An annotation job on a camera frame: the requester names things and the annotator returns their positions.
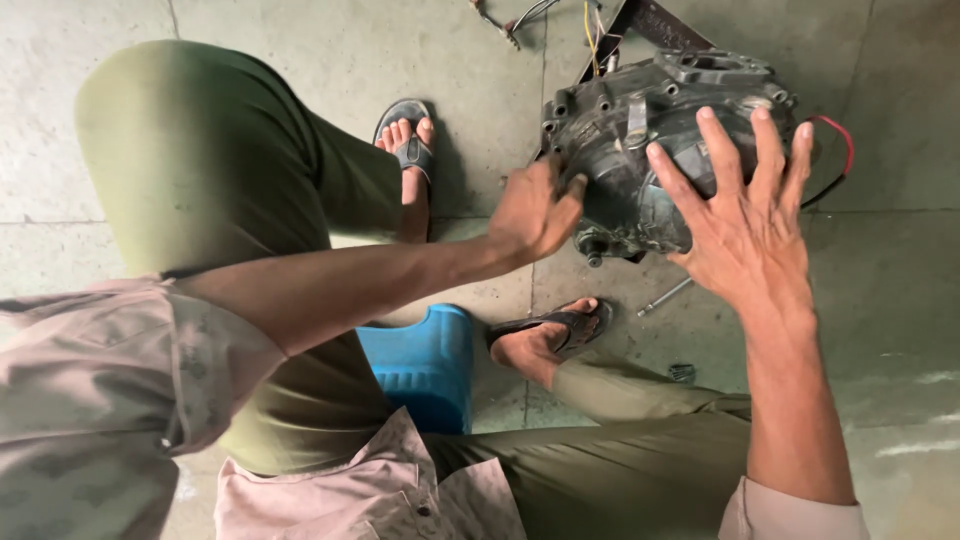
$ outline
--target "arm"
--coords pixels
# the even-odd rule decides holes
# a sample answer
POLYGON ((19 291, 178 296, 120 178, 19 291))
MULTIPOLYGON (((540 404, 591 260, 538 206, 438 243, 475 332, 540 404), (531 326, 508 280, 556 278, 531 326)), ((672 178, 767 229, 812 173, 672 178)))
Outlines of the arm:
POLYGON ((417 299, 553 254, 580 219, 587 179, 559 200, 559 162, 514 172, 488 233, 460 242, 364 246, 234 264, 181 280, 296 355, 417 299))
POLYGON ((754 111, 757 168, 743 183, 740 156, 708 108, 697 122, 712 161, 717 194, 704 201, 659 145, 648 154, 663 188, 693 234, 693 249, 674 254, 703 287, 736 310, 747 341, 753 396, 748 477, 801 499, 856 504, 850 465, 817 345, 798 215, 809 175, 813 128, 801 125, 790 166, 777 128, 754 111))

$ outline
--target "forearm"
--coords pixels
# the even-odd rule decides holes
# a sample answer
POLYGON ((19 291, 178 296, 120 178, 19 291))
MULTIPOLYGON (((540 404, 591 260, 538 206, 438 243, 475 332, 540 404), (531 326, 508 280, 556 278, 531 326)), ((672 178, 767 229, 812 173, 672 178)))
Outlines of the forearm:
POLYGON ((245 318, 288 356, 377 316, 527 261, 487 236, 264 258, 181 280, 178 286, 245 318))
POLYGON ((748 476, 801 499, 856 503, 812 302, 764 300, 741 320, 753 396, 748 476))

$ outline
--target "olive green trousers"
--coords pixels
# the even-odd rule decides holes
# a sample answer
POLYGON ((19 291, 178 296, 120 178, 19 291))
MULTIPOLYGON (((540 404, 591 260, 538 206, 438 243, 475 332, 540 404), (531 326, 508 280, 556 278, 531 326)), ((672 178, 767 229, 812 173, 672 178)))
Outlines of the olive green trousers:
MULTIPOLYGON (((399 221, 396 159, 242 53, 188 41, 120 51, 84 83, 76 125, 132 274, 329 249, 331 232, 389 238, 399 221)), ((565 362, 553 385, 600 426, 425 434, 441 477, 499 458, 531 539, 715 537, 746 470, 749 397, 597 352, 565 362)), ((313 471, 349 460, 392 412, 350 331, 280 366, 220 444, 258 474, 313 471)))

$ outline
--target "blue plastic stool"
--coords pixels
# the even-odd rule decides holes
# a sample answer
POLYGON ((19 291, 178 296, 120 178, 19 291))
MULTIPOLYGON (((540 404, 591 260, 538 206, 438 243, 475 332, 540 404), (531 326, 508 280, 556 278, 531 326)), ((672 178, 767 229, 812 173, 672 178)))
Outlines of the blue plastic stool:
POLYGON ((395 407, 407 407, 423 433, 470 433, 473 330, 453 304, 434 304, 415 325, 357 334, 377 382, 395 407))

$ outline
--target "red wire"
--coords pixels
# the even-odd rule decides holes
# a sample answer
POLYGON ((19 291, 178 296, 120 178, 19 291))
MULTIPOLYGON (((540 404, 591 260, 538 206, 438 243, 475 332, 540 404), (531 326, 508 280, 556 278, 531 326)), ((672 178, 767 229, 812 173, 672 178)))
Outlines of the red wire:
POLYGON ((846 175, 849 173, 850 169, 853 167, 853 137, 850 135, 850 132, 841 126, 839 122, 823 114, 814 114, 806 120, 820 120, 821 122, 829 124, 834 130, 840 132, 840 135, 842 135, 844 140, 847 141, 847 164, 843 168, 843 174, 846 175))

